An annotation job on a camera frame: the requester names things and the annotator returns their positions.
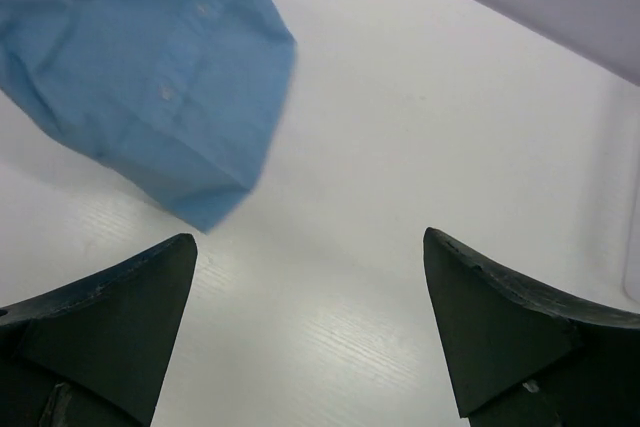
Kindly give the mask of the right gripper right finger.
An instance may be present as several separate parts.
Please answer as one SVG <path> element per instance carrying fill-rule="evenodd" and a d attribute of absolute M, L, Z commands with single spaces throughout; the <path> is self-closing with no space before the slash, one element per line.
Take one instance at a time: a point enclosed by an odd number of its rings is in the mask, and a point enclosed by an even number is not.
<path fill-rule="evenodd" d="M 639 316 L 507 268 L 441 230 L 427 288 L 456 406 L 473 426 L 636 426 Z"/>

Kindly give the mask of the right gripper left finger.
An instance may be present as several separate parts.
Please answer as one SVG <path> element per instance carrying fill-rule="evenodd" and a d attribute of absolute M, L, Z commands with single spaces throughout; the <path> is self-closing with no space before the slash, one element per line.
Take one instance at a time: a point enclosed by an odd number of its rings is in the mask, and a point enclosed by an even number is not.
<path fill-rule="evenodd" d="M 1 309 L 4 426 L 148 426 L 197 260 L 175 235 Z"/>

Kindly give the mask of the light blue long sleeve shirt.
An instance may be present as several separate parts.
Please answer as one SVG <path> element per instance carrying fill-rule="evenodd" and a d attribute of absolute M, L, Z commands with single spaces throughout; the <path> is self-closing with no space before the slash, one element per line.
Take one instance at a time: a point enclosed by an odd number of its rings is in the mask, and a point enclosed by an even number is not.
<path fill-rule="evenodd" d="M 202 232 L 257 184 L 294 60 L 272 0 L 1 0 L 2 91 Z"/>

